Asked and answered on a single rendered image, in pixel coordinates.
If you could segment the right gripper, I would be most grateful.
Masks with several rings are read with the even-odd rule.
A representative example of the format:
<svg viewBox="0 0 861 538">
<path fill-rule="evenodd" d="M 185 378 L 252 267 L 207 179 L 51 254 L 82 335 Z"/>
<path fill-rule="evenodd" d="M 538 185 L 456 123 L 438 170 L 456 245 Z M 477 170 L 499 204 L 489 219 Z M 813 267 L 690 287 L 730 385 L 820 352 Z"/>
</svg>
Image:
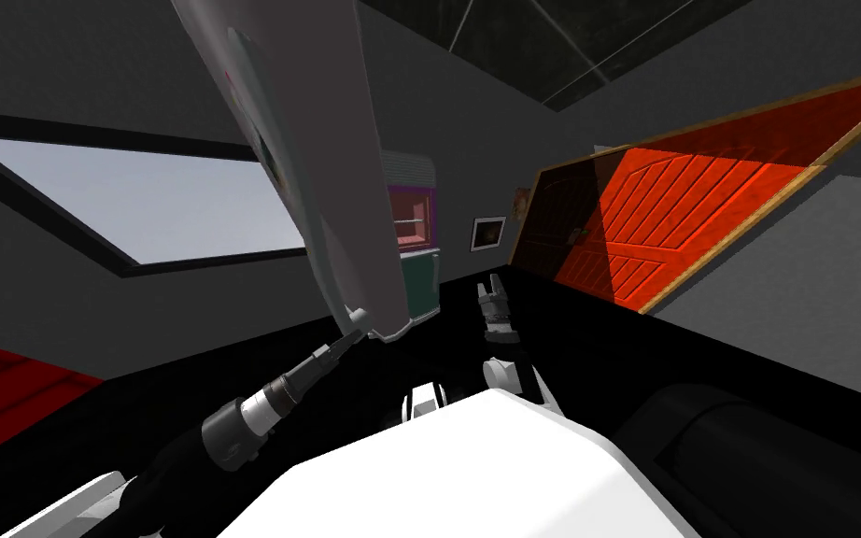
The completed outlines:
<svg viewBox="0 0 861 538">
<path fill-rule="evenodd" d="M 506 290 L 498 274 L 489 274 L 489 286 L 488 294 L 484 283 L 476 284 L 478 303 L 487 325 L 484 338 L 491 343 L 519 343 L 519 334 L 512 328 Z"/>
</svg>

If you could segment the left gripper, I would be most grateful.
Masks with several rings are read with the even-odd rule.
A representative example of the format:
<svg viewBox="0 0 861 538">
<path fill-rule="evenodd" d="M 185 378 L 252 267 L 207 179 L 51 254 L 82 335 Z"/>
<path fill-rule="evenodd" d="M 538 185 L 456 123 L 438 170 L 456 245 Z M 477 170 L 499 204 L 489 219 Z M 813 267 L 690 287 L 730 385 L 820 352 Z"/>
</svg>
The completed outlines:
<svg viewBox="0 0 861 538">
<path fill-rule="evenodd" d="M 356 345 L 363 336 L 359 330 L 356 330 L 342 336 L 332 345 L 322 346 L 302 363 L 302 373 L 314 376 L 325 375 L 337 366 L 342 356 Z"/>
</svg>

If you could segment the orange panelled door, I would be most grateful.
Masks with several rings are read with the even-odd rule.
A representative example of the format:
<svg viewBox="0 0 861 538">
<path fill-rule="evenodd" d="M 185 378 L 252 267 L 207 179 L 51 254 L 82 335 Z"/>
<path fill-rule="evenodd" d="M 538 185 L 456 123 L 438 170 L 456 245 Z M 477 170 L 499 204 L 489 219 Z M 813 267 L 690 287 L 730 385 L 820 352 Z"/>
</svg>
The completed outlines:
<svg viewBox="0 0 861 538">
<path fill-rule="evenodd" d="M 861 139 L 861 77 L 539 171 L 509 263 L 646 313 Z"/>
</svg>

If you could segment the black framed window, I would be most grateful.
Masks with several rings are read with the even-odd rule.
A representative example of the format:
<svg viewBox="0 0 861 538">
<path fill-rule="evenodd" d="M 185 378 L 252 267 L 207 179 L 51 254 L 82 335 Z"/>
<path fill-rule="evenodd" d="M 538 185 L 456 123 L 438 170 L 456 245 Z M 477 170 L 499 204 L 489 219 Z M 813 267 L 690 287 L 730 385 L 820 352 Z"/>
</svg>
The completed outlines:
<svg viewBox="0 0 861 538">
<path fill-rule="evenodd" d="M 0 115 L 0 204 L 120 277 L 306 254 L 243 144 Z"/>
</svg>

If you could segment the green and purple cabinet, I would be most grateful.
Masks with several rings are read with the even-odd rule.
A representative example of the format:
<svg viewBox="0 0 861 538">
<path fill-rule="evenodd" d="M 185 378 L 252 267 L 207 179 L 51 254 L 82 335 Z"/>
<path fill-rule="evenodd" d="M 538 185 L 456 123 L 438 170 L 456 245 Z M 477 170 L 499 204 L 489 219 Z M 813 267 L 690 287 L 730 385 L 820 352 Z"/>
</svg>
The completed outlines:
<svg viewBox="0 0 861 538">
<path fill-rule="evenodd" d="M 416 324 L 440 311 L 436 169 L 430 157 L 381 151 L 409 316 Z"/>
</svg>

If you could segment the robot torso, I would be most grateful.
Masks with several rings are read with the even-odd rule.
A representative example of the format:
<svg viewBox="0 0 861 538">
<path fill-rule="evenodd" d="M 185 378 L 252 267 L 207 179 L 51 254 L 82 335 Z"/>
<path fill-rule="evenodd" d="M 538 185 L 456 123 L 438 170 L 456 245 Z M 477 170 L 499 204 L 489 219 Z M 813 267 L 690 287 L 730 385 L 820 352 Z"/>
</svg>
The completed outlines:
<svg viewBox="0 0 861 538">
<path fill-rule="evenodd" d="M 488 389 L 281 474 L 217 538 L 700 538 L 611 440 Z"/>
</svg>

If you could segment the white framed picture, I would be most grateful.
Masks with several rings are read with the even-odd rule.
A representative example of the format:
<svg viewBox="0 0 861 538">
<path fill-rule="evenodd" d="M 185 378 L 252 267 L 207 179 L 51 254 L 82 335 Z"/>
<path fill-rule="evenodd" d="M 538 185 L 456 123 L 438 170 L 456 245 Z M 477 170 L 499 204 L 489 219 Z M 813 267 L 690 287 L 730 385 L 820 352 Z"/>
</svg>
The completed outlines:
<svg viewBox="0 0 861 538">
<path fill-rule="evenodd" d="M 476 218 L 473 221 L 470 252 L 496 248 L 501 244 L 505 216 Z"/>
</svg>

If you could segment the grey door leaf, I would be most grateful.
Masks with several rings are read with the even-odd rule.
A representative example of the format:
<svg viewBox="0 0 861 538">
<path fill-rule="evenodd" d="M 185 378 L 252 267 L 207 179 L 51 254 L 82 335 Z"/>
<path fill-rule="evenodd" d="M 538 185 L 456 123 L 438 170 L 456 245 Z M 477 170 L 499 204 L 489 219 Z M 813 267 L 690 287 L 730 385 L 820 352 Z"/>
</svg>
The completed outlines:
<svg viewBox="0 0 861 538">
<path fill-rule="evenodd" d="M 357 0 L 171 0 L 304 241 L 343 333 L 410 328 Z"/>
</svg>

